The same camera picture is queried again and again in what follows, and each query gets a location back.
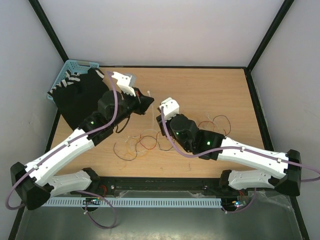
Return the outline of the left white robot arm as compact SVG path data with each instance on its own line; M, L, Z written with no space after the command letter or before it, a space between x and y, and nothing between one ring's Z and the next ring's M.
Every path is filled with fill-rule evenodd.
M94 194L99 190L100 178L89 167L60 177L55 174L112 135L114 128L132 113L146 113L154 98L143 95L136 87L133 92L133 95L123 91L105 92L97 102L97 110L63 142L38 159L27 164L16 162L10 167L12 188L23 206L35 210L57 195L84 190Z

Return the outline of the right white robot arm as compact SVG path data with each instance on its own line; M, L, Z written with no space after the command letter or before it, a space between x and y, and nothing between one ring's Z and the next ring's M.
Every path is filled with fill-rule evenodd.
M229 195L234 190L269 188L280 194L297 197L301 193L301 155L297 150L268 151L240 143L223 134L199 129L196 123L170 109L159 106L157 121L172 147L186 158L227 161L250 167L251 170L224 170L219 190Z

